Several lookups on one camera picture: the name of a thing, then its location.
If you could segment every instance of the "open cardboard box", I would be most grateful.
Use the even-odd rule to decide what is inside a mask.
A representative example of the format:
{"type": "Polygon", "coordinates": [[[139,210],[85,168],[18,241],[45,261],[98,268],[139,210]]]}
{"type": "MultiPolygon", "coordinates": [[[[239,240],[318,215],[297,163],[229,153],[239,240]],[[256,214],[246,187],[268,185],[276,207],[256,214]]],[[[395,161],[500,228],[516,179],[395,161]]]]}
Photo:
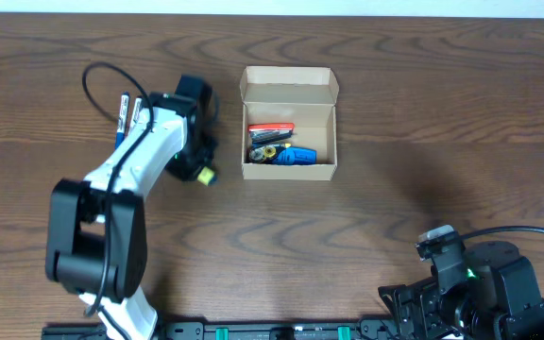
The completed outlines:
{"type": "Polygon", "coordinates": [[[337,168],[337,79],[330,68],[248,66],[241,78],[244,179],[330,180],[337,168]],[[294,135],[275,143],[316,150],[315,165],[248,162],[248,126],[293,123],[294,135]]]}

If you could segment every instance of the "wood grain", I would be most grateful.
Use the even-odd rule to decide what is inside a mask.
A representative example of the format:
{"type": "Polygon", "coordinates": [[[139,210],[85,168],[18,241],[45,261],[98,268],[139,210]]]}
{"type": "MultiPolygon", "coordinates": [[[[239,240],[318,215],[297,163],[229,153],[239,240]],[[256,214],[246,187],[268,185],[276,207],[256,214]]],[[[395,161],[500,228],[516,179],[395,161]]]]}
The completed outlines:
{"type": "MultiPolygon", "coordinates": [[[[413,243],[544,226],[544,21],[0,14],[0,338],[80,322],[43,270],[49,195],[113,148],[80,88],[92,60],[148,90],[202,75],[222,101],[220,182],[162,176],[146,204],[143,287],[169,315],[211,321],[385,313],[377,287],[428,276],[413,243]],[[247,65],[328,66],[340,82],[330,182],[243,181],[238,80],[247,65]]],[[[101,72],[116,111],[128,85],[101,72]]],[[[544,237],[497,235],[535,265],[544,237]]]]}

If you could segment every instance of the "box lid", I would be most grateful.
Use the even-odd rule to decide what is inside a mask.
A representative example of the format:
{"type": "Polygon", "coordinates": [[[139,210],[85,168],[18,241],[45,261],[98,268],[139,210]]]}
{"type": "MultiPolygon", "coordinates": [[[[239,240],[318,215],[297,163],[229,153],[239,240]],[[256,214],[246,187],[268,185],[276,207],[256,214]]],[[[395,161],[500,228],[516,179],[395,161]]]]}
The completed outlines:
{"type": "Polygon", "coordinates": [[[248,66],[241,78],[246,104],[334,106],[338,94],[335,74],[327,67],[248,66]]]}

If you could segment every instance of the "wire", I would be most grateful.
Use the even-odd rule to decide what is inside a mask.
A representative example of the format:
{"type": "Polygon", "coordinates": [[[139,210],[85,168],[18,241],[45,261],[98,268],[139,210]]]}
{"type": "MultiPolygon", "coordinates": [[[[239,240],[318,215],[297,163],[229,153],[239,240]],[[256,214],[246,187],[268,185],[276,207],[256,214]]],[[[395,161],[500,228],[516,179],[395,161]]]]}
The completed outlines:
{"type": "Polygon", "coordinates": [[[501,337],[501,319],[508,316],[508,313],[505,314],[496,314],[494,321],[492,322],[492,331],[495,334],[495,340],[502,340],[501,337]]]}
{"type": "Polygon", "coordinates": [[[114,182],[117,180],[117,177],[119,176],[119,173],[121,172],[121,168],[123,167],[123,163],[129,158],[131,153],[138,147],[138,145],[142,142],[142,140],[148,135],[148,133],[152,130],[152,126],[154,125],[154,117],[155,112],[152,107],[152,103],[150,102],[150,99],[148,98],[148,95],[146,94],[146,91],[144,88],[138,83],[136,79],[134,79],[132,76],[130,76],[127,72],[122,70],[121,68],[114,66],[110,63],[107,63],[105,61],[98,61],[94,62],[90,65],[88,65],[85,70],[83,70],[83,76],[81,78],[81,83],[83,85],[83,92],[87,96],[87,98],[90,100],[92,105],[100,111],[105,116],[110,116],[102,107],[100,107],[90,94],[90,91],[87,87],[87,75],[96,68],[106,68],[110,69],[112,71],[115,71],[119,73],[121,76],[125,77],[127,80],[129,80],[133,86],[136,87],[136,89],[140,92],[142,95],[143,100],[146,103],[146,107],[148,108],[148,112],[150,113],[150,119],[148,120],[148,123],[146,123],[146,129],[142,134],[138,137],[138,139],[129,147],[129,149],[126,151],[125,154],[121,157],[119,162],[112,167],[112,172],[110,174],[110,180],[109,184],[106,189],[106,193],[104,196],[105,200],[105,221],[104,221],[104,263],[102,265],[102,277],[100,280],[100,287],[98,289],[98,292],[95,296],[95,300],[93,301],[93,304],[87,308],[85,311],[86,316],[92,316],[94,313],[98,310],[100,306],[100,301],[102,300],[102,297],[104,296],[104,292],[106,290],[107,281],[109,279],[109,270],[111,268],[111,224],[112,221],[112,189],[114,188],[114,182]]]}
{"type": "Polygon", "coordinates": [[[473,231],[469,234],[462,235],[460,239],[462,241],[465,241],[467,239],[487,235],[491,233],[497,233],[497,232],[507,232],[507,231],[528,231],[528,232],[537,232],[544,234],[544,228],[541,227],[531,227],[531,226],[504,226],[504,227],[496,227],[496,228],[488,228],[488,229],[482,229],[473,231]]]}
{"type": "Polygon", "coordinates": [[[83,334],[81,334],[76,340],[83,340],[83,339],[87,339],[90,336],[97,336],[97,335],[104,335],[104,334],[106,334],[106,330],[86,331],[83,334]]]}
{"type": "Polygon", "coordinates": [[[387,331],[387,334],[389,335],[390,340],[396,340],[397,337],[394,336],[394,334],[392,334],[392,332],[389,330],[389,327],[385,326],[385,324],[383,323],[383,320],[379,320],[379,322],[381,322],[382,325],[385,327],[385,330],[387,331]]]}
{"type": "Polygon", "coordinates": [[[121,328],[121,326],[119,326],[119,324],[116,323],[116,321],[114,321],[112,316],[109,314],[109,312],[107,312],[104,309],[104,307],[99,307],[98,312],[102,313],[104,318],[106,318],[106,320],[109,321],[110,325],[114,328],[115,331],[117,331],[119,334],[121,334],[121,336],[123,337],[124,340],[130,340],[129,336],[125,333],[125,331],[121,328]]]}
{"type": "Polygon", "coordinates": [[[217,116],[219,115],[219,97],[217,96],[217,92],[214,90],[212,90],[212,94],[213,94],[213,102],[215,105],[215,111],[213,112],[212,119],[210,119],[207,123],[205,123],[205,126],[207,126],[208,128],[210,128],[211,126],[213,126],[213,124],[215,124],[215,122],[217,122],[217,116]]]}

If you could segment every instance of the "red marker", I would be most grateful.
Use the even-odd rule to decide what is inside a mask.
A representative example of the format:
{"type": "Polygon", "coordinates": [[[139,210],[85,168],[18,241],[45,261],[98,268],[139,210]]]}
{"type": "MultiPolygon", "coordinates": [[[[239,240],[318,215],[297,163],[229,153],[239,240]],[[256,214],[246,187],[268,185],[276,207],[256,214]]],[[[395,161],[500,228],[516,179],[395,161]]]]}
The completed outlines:
{"type": "Polygon", "coordinates": [[[294,127],[293,123],[259,124],[249,126],[248,131],[255,146],[290,138],[294,127]]]}

